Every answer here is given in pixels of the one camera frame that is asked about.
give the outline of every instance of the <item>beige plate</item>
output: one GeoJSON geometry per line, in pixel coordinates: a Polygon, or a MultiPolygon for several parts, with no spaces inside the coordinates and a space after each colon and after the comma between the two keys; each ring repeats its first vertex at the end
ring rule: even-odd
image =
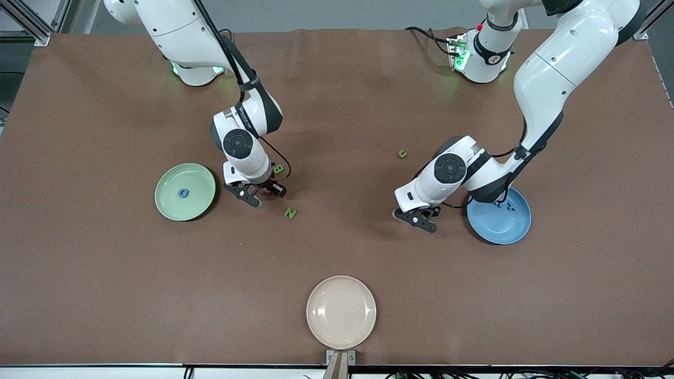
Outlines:
{"type": "Polygon", "coordinates": [[[365,341],[375,326],[377,306],[372,292],[358,279],[333,276],[313,289],[307,322],[313,335],[337,350],[365,341]]]}

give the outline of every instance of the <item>green plate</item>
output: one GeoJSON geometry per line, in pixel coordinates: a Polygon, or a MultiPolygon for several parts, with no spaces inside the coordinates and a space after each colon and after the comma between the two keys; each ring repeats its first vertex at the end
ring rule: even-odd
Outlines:
{"type": "Polygon", "coordinates": [[[166,218],[191,220],[206,209],[215,197],[215,178],[204,166],[183,163],[168,170],[154,190],[154,203],[166,218]]]}

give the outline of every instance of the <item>black circular joint cover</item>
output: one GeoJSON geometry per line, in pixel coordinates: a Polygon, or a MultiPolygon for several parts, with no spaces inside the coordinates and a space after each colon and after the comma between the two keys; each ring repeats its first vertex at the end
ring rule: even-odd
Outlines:
{"type": "Polygon", "coordinates": [[[222,140],[222,148],[236,159],[247,158],[253,148],[253,136],[244,129],[230,130],[222,140]]]}
{"type": "Polygon", "coordinates": [[[434,174],[440,183],[458,183],[466,175],[466,163],[456,154],[443,154],[435,161],[434,174]]]}

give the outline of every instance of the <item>blue plate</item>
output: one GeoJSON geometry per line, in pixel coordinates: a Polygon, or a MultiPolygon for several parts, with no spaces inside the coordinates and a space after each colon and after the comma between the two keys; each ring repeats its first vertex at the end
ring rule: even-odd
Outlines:
{"type": "Polygon", "coordinates": [[[499,245],[521,240],[531,227],[531,208],[524,196],[514,188],[508,190],[508,198],[501,204],[470,202],[467,213],[475,232],[499,245]]]}

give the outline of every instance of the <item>brown table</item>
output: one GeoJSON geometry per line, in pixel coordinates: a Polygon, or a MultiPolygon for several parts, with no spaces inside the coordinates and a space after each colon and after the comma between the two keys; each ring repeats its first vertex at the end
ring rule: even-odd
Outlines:
{"type": "Polygon", "coordinates": [[[293,164],[288,196],[255,210],[220,192],[188,223],[159,214],[154,187],[185,162],[222,183],[208,128],[233,76],[190,88],[148,36],[55,35],[0,138],[0,363],[321,361],[305,304],[336,274],[377,300],[361,363],[664,363],[674,114],[645,42],[573,93],[515,182],[524,240],[489,245],[449,209],[434,235],[391,217],[394,189],[447,138],[517,142],[513,77],[548,34],[523,32],[489,85],[410,32],[237,35],[284,111],[269,140],[293,164]]]}

